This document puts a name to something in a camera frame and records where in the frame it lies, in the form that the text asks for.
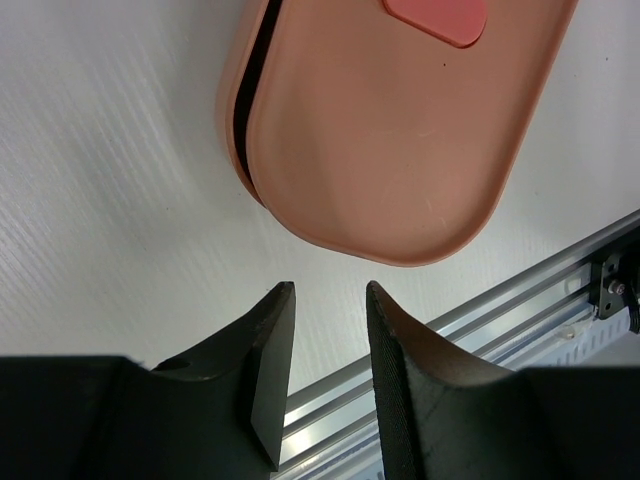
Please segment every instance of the white table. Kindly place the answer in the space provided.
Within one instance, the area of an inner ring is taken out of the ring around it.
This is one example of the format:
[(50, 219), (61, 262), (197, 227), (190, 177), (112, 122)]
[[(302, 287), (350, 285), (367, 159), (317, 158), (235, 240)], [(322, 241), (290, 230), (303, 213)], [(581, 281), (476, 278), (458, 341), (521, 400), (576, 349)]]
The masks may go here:
[(2, 3), (0, 354), (151, 366), (294, 280), (296, 391), (367, 353), (367, 281), (427, 321), (640, 207), (640, 2), (582, 0), (469, 246), (399, 269), (304, 243), (243, 190), (215, 137), (243, 3)]

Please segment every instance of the screw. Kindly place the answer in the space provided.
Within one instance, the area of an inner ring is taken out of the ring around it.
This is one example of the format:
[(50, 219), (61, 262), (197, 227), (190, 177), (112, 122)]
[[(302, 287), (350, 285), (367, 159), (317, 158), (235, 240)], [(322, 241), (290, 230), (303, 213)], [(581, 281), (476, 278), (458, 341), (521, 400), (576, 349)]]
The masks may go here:
[(626, 286), (620, 280), (611, 280), (609, 284), (609, 288), (607, 290), (609, 293), (613, 293), (614, 295), (622, 296), (624, 293)]

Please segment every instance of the hole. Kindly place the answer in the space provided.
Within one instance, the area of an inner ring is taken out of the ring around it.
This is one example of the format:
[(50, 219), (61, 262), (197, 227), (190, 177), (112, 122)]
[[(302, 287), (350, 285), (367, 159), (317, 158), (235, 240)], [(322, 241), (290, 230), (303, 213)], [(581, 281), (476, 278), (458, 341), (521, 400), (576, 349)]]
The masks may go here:
[(165, 360), (160, 365), (158, 365), (154, 370), (156, 372), (167, 372), (169, 370), (180, 370), (182, 368), (187, 368), (191, 365), (191, 362), (187, 362), (182, 358), (170, 358)]

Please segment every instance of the pink button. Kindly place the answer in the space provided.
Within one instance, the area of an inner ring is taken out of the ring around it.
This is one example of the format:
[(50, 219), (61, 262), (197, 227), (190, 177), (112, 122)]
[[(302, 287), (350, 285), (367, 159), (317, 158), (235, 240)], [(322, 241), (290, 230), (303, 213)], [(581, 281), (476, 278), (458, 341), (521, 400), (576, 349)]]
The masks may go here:
[(394, 17), (454, 47), (474, 43), (487, 23), (485, 0), (383, 0)]

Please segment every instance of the black bracket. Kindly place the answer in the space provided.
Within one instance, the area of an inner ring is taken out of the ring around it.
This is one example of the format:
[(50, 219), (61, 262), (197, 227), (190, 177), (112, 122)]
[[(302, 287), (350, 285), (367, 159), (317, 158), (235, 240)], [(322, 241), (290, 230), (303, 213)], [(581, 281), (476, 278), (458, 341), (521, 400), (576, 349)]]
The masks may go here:
[(589, 303), (596, 318), (606, 320), (629, 308), (630, 330), (640, 333), (640, 231), (634, 230), (595, 255), (591, 264)]

